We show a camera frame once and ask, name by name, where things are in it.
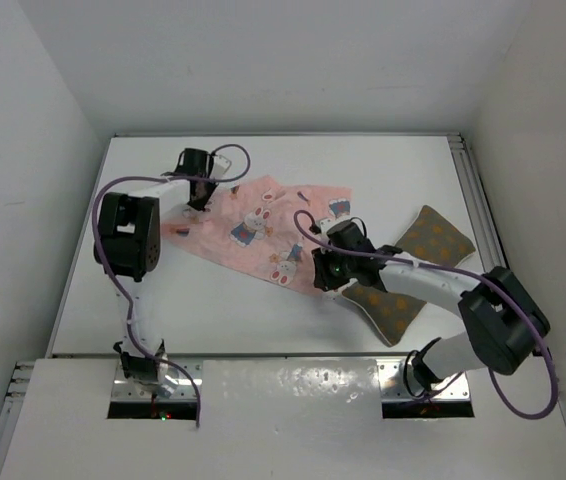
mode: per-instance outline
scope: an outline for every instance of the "cable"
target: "cable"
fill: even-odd
[[[308,217],[311,220],[312,225],[314,225],[316,223],[316,221],[314,220],[314,217],[312,216],[312,214],[310,212],[308,212],[307,210],[297,210],[296,212],[294,212],[294,225],[299,230],[299,232],[301,232],[301,235],[303,235],[305,238],[307,238],[308,240],[310,240],[311,242],[317,244],[318,246],[320,246],[322,248],[325,248],[327,250],[332,250],[333,252],[342,253],[344,255],[351,255],[351,256],[354,256],[354,257],[377,258],[379,260],[384,260],[386,262],[392,261],[392,262],[396,262],[396,263],[403,263],[403,264],[406,264],[406,265],[413,265],[413,263],[410,260],[406,260],[404,258],[395,258],[395,257],[392,257],[390,255],[383,255],[383,254],[380,254],[380,253],[366,253],[366,252],[356,252],[356,251],[352,251],[352,250],[345,250],[343,248],[338,248],[338,247],[335,247],[334,245],[330,245],[330,244],[325,243],[321,240],[318,240],[301,226],[301,224],[299,222],[299,217],[301,215],[305,215],[306,217]],[[498,285],[496,285],[491,280],[489,280],[489,279],[487,279],[487,278],[485,278],[482,275],[479,275],[477,273],[470,272],[468,270],[463,270],[461,268],[444,267],[442,265],[436,265],[436,264],[427,263],[427,262],[419,263],[419,268],[425,268],[427,270],[437,270],[437,271],[442,271],[442,272],[456,273],[458,275],[464,275],[466,277],[473,278],[474,280],[478,280],[479,282],[486,285],[490,290],[492,290],[492,292],[496,293],[503,300],[503,302],[505,304],[507,304],[507,306],[510,307],[521,320],[523,320],[523,322],[527,326],[528,330],[530,331],[532,338],[534,338],[534,342],[536,343],[536,346],[539,348],[541,355],[543,356],[543,360],[545,361],[545,366],[547,368],[547,372],[548,372],[548,375],[550,377],[550,400],[549,400],[548,404],[545,406],[545,408],[543,408],[540,412],[537,412],[537,413],[522,412],[522,411],[518,410],[514,405],[512,405],[512,403],[505,396],[505,394],[503,393],[503,390],[501,389],[500,385],[498,384],[498,382],[496,380],[496,376],[494,374],[494,371],[491,370],[491,369],[488,369],[489,375],[490,375],[490,380],[492,380],[492,384],[494,385],[494,389],[496,390],[496,393],[498,394],[499,398],[503,401],[505,406],[507,408],[509,408],[510,411],[512,413],[514,413],[515,415],[517,415],[521,418],[525,418],[527,420],[539,420],[541,418],[547,417],[552,412],[552,410],[554,410],[554,407],[558,403],[558,398],[559,398],[559,386],[558,386],[558,378],[556,376],[556,369],[554,367],[554,362],[552,361],[552,357],[550,356],[550,352],[547,349],[547,345],[545,344],[545,341],[543,340],[541,335],[539,335],[539,332],[534,327],[532,320],[530,320],[530,318],[525,314],[525,312],[521,309],[521,307],[519,305],[517,305],[517,303],[514,300],[512,300],[512,298],[503,289],[501,289]]]
[[[363,219],[361,217],[352,217],[352,220],[358,220],[361,222],[361,227],[363,227],[363,236],[367,238],[367,225],[365,225]]]
[[[200,415],[201,415],[201,393],[199,391],[199,388],[196,386],[194,379],[187,372],[187,370],[185,370],[184,368],[180,367],[176,363],[174,363],[174,362],[172,362],[172,361],[170,361],[166,358],[157,357],[152,352],[149,352],[148,350],[146,350],[140,344],[140,342],[134,337],[134,332],[132,331],[132,323],[131,323],[132,316],[134,314],[134,299],[132,298],[132,295],[130,295],[130,293],[121,284],[121,282],[119,282],[119,280],[116,278],[116,275],[114,274],[114,271],[112,270],[112,267],[110,266],[110,263],[107,260],[107,257],[105,255],[105,251],[103,250],[103,243],[101,242],[101,238],[98,234],[98,226],[99,226],[98,217],[99,217],[99,208],[101,206],[101,202],[103,201],[103,197],[105,197],[105,194],[112,187],[114,187],[115,185],[118,185],[120,183],[131,182],[131,181],[168,183],[168,182],[171,182],[172,180],[189,180],[189,181],[207,182],[207,183],[230,183],[230,182],[235,182],[236,180],[240,180],[245,175],[247,175],[247,172],[250,170],[250,167],[252,166],[252,160],[250,158],[250,154],[241,145],[239,145],[237,143],[228,143],[228,144],[225,144],[225,145],[221,145],[220,147],[217,147],[216,149],[212,150],[210,152],[210,155],[214,156],[219,151],[225,150],[227,148],[238,148],[245,155],[245,159],[246,159],[245,170],[243,170],[243,172],[241,172],[239,175],[237,175],[235,177],[225,178],[225,179],[217,179],[217,180],[215,180],[213,178],[203,178],[203,177],[194,177],[194,176],[186,176],[186,175],[171,175],[171,176],[168,176],[168,177],[160,177],[160,178],[159,177],[144,177],[144,176],[121,177],[121,178],[117,178],[115,180],[112,180],[111,182],[108,182],[103,188],[101,188],[101,190],[99,190],[99,192],[96,194],[96,197],[94,198],[94,203],[92,205],[92,212],[91,212],[92,234],[94,235],[94,249],[96,250],[96,254],[99,257],[99,260],[101,261],[101,265],[103,266],[103,270],[105,270],[106,275],[110,278],[110,280],[112,281],[112,283],[114,284],[116,289],[119,292],[121,292],[121,295],[123,295],[123,297],[128,302],[128,309],[127,309],[127,315],[126,315],[128,337],[130,338],[132,345],[134,345],[134,347],[139,352],[141,352],[147,359],[153,360],[153,361],[158,362],[158,363],[164,363],[164,364],[166,364],[166,365],[168,365],[172,368],[175,368],[179,373],[182,373],[185,376],[185,378],[187,378],[190,381],[190,383],[192,384],[192,388],[194,389],[194,395],[196,396],[196,427],[197,428],[201,426],[201,419],[200,419]]]
[[[412,391],[412,387],[410,387],[410,382],[407,379],[407,367],[410,364],[410,359],[412,358],[412,355],[416,355],[418,353],[419,353],[418,350],[412,350],[410,353],[408,353],[407,357],[405,357],[405,366],[403,367],[403,386],[405,387],[405,390],[407,390],[407,393],[410,395],[410,397],[412,397],[414,399],[417,399],[417,398],[420,399],[420,398],[423,398],[423,396],[426,395],[425,390],[423,390],[419,395],[416,395]]]

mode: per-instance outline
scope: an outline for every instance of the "brown cushion with orange dots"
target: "brown cushion with orange dots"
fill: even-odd
[[[421,209],[396,246],[421,260],[446,267],[458,265],[476,250],[469,238],[428,205]],[[401,340],[426,303],[358,283],[345,289],[342,295],[363,309],[389,345],[396,345]]]

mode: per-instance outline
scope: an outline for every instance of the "white table surface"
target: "white table surface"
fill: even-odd
[[[99,185],[124,175],[171,170],[185,147],[211,150],[240,143],[252,156],[248,179],[272,175],[280,184],[353,189],[352,214],[363,217],[372,242],[398,240],[422,205],[438,210],[474,241],[447,138],[418,136],[280,136],[115,138]],[[243,168],[239,151],[227,151]],[[124,184],[126,192],[141,184]],[[112,354],[122,328],[113,287],[92,256],[88,228],[57,319],[54,354]],[[463,263],[482,270],[478,254]],[[163,242],[149,278],[154,318],[169,353],[352,354],[386,352],[353,306],[310,297],[229,270]],[[460,319],[427,305],[393,350],[422,347],[463,330]]]
[[[36,363],[1,480],[566,480],[558,409],[515,417],[485,370],[468,373],[475,418],[383,420],[373,362],[206,361],[195,430],[108,420],[116,363]],[[547,401],[540,359],[502,385],[525,411]]]

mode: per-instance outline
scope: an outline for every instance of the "metal base plate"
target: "metal base plate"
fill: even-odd
[[[196,385],[201,390],[203,386],[204,360],[203,358],[173,359],[175,363],[192,375]],[[316,358],[308,358],[307,360],[315,361]],[[403,406],[414,404],[414,399],[410,397],[403,383],[402,372],[405,364],[405,355],[377,358],[376,364],[384,418],[472,416],[471,395],[465,374],[428,402],[434,408],[428,409],[427,415],[425,415],[425,410],[422,408],[402,408]],[[170,396],[156,397],[156,411],[186,412],[183,414],[175,413],[171,417],[175,419],[189,419],[196,403],[192,384],[175,369],[170,368],[168,376],[171,385],[175,387],[174,392]],[[443,389],[450,381],[451,378],[445,379],[441,384],[434,386],[434,388],[436,390]],[[154,411],[149,408],[151,401],[151,394],[143,386],[137,385],[131,379],[125,378],[123,369],[119,365],[112,386],[109,418],[160,418],[160,416],[156,415],[150,416],[151,412]]]

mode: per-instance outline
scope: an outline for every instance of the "white panel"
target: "white panel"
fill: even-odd
[[[474,143],[510,264],[552,324],[566,406],[566,2],[534,4]]]
[[[115,365],[37,362],[1,480],[566,480],[559,412],[514,417],[485,372],[468,375],[476,418],[383,420],[369,361],[205,362],[197,431],[192,421],[107,420]],[[544,375],[530,359],[504,389],[538,409]]]
[[[0,0],[0,410],[45,353],[103,146],[16,0]]]
[[[283,185],[342,185],[353,189],[352,213],[365,219],[372,241],[398,240],[423,204],[473,239],[470,220],[445,137],[116,138],[100,179],[156,175],[174,168],[184,147],[243,144],[251,153],[248,178],[270,174]],[[241,153],[227,152],[234,169]],[[138,184],[122,185],[123,191]],[[113,287],[85,234],[54,353],[112,353],[122,336]],[[473,255],[464,266],[480,270]],[[164,242],[151,282],[154,315],[169,352],[374,352],[387,347],[349,302],[306,296],[190,255]],[[395,347],[420,348],[436,336],[463,330],[460,319],[426,306]]]
[[[20,0],[113,131],[468,126],[529,0]]]

